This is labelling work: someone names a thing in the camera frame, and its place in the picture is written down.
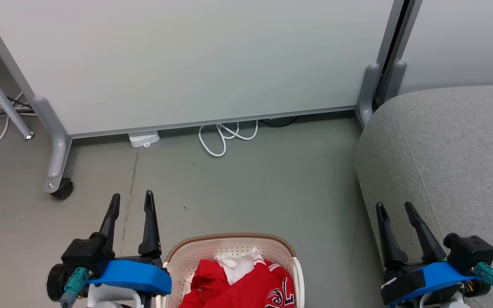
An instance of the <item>gray sofa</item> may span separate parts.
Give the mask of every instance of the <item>gray sofa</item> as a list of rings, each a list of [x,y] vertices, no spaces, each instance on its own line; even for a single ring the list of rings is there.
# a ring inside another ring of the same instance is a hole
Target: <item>gray sofa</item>
[[[424,90],[389,100],[364,129],[355,165],[378,249],[378,201],[410,261],[421,261],[422,253],[405,201],[440,243],[454,232],[493,245],[493,86]],[[468,304],[493,308],[493,290]]]

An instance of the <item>gray floor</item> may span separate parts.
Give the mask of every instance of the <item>gray floor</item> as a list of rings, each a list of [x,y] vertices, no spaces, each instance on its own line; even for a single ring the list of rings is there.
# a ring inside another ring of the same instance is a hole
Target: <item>gray floor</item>
[[[10,125],[0,143],[0,307],[57,307],[45,295],[46,274],[72,239],[98,230],[113,193],[122,201],[114,249],[135,254],[148,189],[163,254],[202,234],[275,234],[297,251],[307,308],[382,306],[382,269],[353,167],[361,130],[352,113],[261,127],[250,142],[231,140],[222,158],[188,129],[163,131],[159,143],[140,149],[126,136],[76,140],[66,170],[76,188],[65,201],[43,193],[50,139],[36,118],[25,121],[32,140]],[[206,138],[218,151],[214,130]]]

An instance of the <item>caster wheel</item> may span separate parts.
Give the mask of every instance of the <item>caster wheel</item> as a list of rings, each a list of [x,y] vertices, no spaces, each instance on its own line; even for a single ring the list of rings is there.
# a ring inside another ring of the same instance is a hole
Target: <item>caster wheel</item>
[[[66,269],[62,263],[55,265],[47,275],[47,282],[45,283],[45,290],[47,296],[53,302],[58,302],[64,294],[64,287],[68,282],[68,275]]]
[[[70,197],[72,191],[74,191],[74,183],[70,178],[62,178],[60,181],[60,187],[57,191],[51,193],[51,195],[57,199],[64,200]]]

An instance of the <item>white power adapter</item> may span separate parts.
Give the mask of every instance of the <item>white power adapter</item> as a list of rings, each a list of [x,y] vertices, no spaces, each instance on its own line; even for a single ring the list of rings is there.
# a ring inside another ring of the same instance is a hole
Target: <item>white power adapter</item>
[[[149,148],[152,143],[159,141],[159,133],[156,130],[138,131],[137,133],[130,133],[129,140],[133,148],[140,148],[141,146]]]

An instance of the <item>laundry basket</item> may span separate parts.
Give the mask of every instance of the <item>laundry basket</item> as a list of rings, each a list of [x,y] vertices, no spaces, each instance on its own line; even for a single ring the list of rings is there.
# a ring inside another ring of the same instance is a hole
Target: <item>laundry basket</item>
[[[190,290],[189,281],[193,277],[199,261],[213,260],[216,255],[229,253],[239,256],[253,248],[258,248],[262,257],[279,263],[294,280],[296,308],[303,308],[303,273],[296,252],[292,246],[278,236],[255,233],[213,234],[188,238],[176,245],[168,254],[163,267],[172,278],[172,294],[158,296],[157,306],[178,308],[184,295]]]

